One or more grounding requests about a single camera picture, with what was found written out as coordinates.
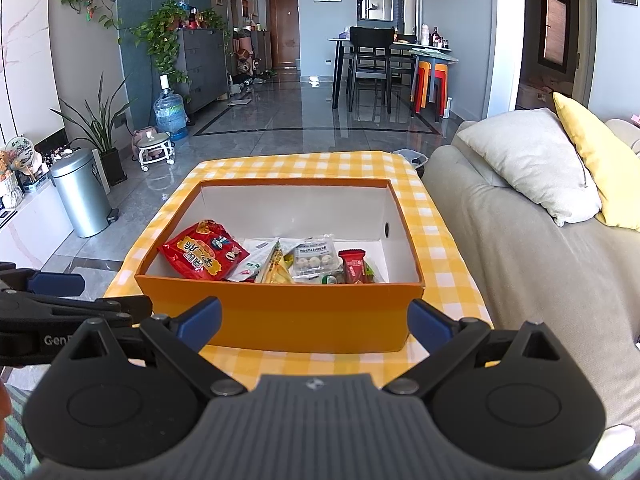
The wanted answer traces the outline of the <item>person left hand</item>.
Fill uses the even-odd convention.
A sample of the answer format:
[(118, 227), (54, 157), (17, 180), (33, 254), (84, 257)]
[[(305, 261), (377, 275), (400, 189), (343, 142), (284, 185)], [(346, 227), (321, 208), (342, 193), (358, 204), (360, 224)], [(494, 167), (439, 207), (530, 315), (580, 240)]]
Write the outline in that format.
[(6, 435), (6, 419), (13, 413), (11, 396), (6, 385), (0, 382), (0, 453), (3, 452), (3, 441)]

